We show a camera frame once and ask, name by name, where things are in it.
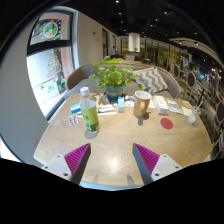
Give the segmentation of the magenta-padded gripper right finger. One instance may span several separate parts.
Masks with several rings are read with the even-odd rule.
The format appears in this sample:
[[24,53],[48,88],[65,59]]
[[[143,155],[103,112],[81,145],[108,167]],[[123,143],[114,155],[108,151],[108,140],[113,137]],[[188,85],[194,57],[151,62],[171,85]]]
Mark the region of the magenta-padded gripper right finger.
[[182,169],[168,154],[158,155],[136,143],[133,144],[133,155],[145,185]]

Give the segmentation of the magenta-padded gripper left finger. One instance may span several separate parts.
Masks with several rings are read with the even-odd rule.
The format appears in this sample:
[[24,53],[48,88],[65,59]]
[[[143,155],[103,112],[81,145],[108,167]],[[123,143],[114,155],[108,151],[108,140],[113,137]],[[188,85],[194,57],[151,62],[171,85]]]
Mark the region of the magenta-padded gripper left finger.
[[87,143],[66,155],[55,155],[42,169],[79,185],[90,154],[91,144]]

